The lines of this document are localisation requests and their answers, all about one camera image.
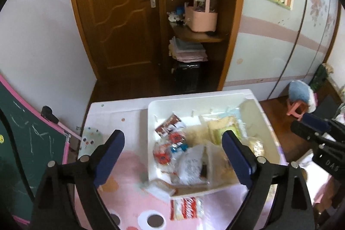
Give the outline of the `pink storage basket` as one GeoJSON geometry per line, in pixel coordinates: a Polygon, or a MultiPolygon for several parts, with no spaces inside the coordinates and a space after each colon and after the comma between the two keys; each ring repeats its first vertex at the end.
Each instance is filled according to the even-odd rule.
{"type": "Polygon", "coordinates": [[[197,33],[215,32],[218,13],[212,0],[193,0],[191,6],[185,7],[185,24],[197,33]]]}

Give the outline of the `black clamp knob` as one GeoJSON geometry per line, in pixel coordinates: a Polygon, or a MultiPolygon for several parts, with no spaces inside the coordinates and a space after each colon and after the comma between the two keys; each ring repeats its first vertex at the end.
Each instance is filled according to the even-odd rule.
{"type": "Polygon", "coordinates": [[[58,124],[60,122],[59,119],[53,114],[52,109],[48,106],[42,107],[41,116],[54,124],[58,124]]]}

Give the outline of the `pink cartoon tablecloth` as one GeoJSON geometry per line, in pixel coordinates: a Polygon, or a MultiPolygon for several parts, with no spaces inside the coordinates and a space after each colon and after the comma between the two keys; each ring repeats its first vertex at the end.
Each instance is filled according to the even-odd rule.
{"type": "Polygon", "coordinates": [[[241,206],[241,185],[221,145],[225,130],[263,145],[285,163],[263,109],[249,89],[93,103],[81,155],[121,130],[125,146],[98,192],[121,229],[226,229],[241,206]]]}

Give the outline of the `clear bag of biscuits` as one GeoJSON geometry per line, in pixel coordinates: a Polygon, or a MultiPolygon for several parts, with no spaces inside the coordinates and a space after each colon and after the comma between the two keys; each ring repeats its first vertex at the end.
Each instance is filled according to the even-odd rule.
{"type": "Polygon", "coordinates": [[[222,146],[208,142],[206,153],[208,156],[208,179],[211,187],[232,185],[238,182],[222,146]]]}

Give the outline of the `brown wooden door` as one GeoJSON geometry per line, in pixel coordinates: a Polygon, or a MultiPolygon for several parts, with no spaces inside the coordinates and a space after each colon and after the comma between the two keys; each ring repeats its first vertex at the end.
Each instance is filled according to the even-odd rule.
{"type": "Polygon", "coordinates": [[[82,42],[96,77],[119,81],[160,70],[161,28],[156,7],[141,0],[71,0],[82,42]]]}

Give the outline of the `white plastic storage bin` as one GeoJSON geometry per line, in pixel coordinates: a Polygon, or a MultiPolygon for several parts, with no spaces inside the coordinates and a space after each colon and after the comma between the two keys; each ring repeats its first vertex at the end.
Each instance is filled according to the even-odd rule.
{"type": "Polygon", "coordinates": [[[237,184],[222,148],[233,130],[256,156],[279,164],[279,142],[249,89],[155,100],[148,106],[148,177],[175,190],[172,199],[212,194],[237,184]]]}

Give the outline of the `yellow rice crisp bag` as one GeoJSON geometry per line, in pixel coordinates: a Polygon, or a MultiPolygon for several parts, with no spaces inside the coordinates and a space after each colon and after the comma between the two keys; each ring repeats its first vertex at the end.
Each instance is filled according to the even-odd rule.
{"type": "Polygon", "coordinates": [[[184,129],[184,134],[190,147],[212,141],[208,126],[204,124],[189,126],[184,129]]]}
{"type": "Polygon", "coordinates": [[[265,155],[264,144],[259,138],[248,137],[247,145],[256,157],[265,155]]]}

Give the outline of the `brown chocolate wafer packet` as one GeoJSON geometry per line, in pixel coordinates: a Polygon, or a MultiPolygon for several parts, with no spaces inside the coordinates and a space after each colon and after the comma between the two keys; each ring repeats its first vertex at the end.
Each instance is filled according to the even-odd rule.
{"type": "Polygon", "coordinates": [[[185,127],[186,124],[178,116],[172,114],[155,129],[155,132],[163,138],[176,131],[181,131],[185,127]]]}

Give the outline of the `pink blanket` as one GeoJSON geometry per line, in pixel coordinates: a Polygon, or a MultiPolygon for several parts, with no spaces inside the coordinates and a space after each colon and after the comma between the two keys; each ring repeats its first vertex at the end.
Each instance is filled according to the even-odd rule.
{"type": "Polygon", "coordinates": [[[314,203],[321,209],[329,208],[332,205],[332,199],[339,190],[339,183],[333,177],[329,176],[327,182],[319,189],[314,198],[314,203]]]}

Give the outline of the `orange white snack bar wrapper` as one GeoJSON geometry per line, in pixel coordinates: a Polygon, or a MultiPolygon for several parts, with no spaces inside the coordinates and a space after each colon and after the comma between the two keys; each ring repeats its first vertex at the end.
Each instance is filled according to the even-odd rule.
{"type": "Polygon", "coordinates": [[[172,186],[159,179],[146,182],[142,190],[161,201],[198,197],[212,193],[212,190],[206,186],[172,186]]]}

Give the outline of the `red jujube walnut candy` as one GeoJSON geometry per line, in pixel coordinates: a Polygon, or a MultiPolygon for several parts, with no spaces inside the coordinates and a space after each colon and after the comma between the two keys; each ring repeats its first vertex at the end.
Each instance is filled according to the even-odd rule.
{"type": "Polygon", "coordinates": [[[171,134],[168,135],[168,139],[173,145],[177,145],[177,146],[182,145],[183,143],[186,142],[185,134],[183,131],[172,132],[171,134]]]}
{"type": "Polygon", "coordinates": [[[169,165],[171,163],[171,151],[169,143],[156,143],[153,149],[153,156],[159,165],[169,165]]]}

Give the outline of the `wooden corner shelf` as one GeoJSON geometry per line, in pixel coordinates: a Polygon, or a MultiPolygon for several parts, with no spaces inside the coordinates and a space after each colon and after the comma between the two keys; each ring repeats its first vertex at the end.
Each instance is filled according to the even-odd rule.
{"type": "Polygon", "coordinates": [[[160,0],[173,88],[220,91],[234,52],[243,0],[160,0]]]}

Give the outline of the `small blue candy packet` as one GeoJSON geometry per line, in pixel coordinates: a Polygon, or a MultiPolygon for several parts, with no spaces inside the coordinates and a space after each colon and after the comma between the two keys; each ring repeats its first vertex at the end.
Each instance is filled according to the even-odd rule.
{"type": "Polygon", "coordinates": [[[182,143],[181,145],[172,144],[170,146],[170,151],[172,154],[178,153],[178,152],[185,152],[188,149],[187,143],[182,143]]]}

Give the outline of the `silver jujube snack bag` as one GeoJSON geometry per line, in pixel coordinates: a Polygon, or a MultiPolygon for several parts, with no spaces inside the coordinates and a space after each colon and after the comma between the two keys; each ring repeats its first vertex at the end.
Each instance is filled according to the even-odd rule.
{"type": "Polygon", "coordinates": [[[200,144],[188,148],[182,153],[178,162],[176,173],[180,185],[193,186],[206,184],[207,177],[202,176],[205,146],[200,144]]]}

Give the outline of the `pink plastic stool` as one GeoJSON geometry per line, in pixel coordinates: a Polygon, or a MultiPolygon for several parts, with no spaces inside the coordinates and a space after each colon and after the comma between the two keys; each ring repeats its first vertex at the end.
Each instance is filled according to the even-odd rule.
{"type": "Polygon", "coordinates": [[[298,121],[301,121],[303,115],[307,111],[308,111],[308,105],[305,102],[301,100],[291,102],[289,99],[287,99],[287,116],[293,116],[298,121]]]}

